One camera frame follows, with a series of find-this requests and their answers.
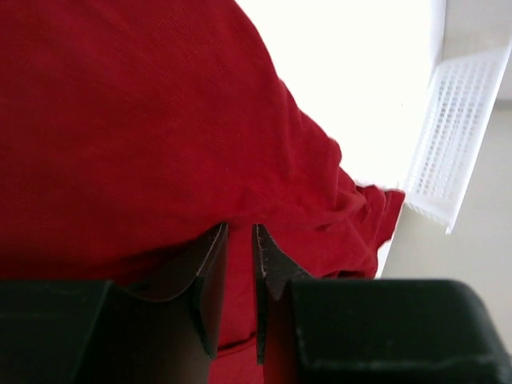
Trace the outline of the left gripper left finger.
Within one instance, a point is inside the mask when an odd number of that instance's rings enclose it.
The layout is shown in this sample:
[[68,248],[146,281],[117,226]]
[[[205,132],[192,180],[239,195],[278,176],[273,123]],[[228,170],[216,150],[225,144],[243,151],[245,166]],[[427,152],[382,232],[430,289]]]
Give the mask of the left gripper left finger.
[[120,348],[128,359],[213,359],[217,354],[228,226],[171,253],[167,264],[122,289]]

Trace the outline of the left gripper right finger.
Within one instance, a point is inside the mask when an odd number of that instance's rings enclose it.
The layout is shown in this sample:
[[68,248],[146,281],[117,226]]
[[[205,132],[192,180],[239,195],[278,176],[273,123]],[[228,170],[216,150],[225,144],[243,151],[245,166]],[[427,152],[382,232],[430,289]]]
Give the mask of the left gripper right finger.
[[277,245],[267,228],[252,228],[252,254],[257,315],[257,360],[269,364],[272,343],[283,346],[279,357],[309,365],[308,339],[317,326],[315,299],[306,292],[318,281]]

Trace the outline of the red t-shirt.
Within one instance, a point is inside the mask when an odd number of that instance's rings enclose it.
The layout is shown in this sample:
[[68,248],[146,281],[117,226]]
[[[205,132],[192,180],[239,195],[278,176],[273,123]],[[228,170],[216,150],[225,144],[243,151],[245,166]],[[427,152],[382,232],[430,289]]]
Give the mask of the red t-shirt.
[[229,225],[212,383],[260,383],[251,229],[373,278],[400,190],[361,186],[234,1],[1,4],[1,277],[130,284]]

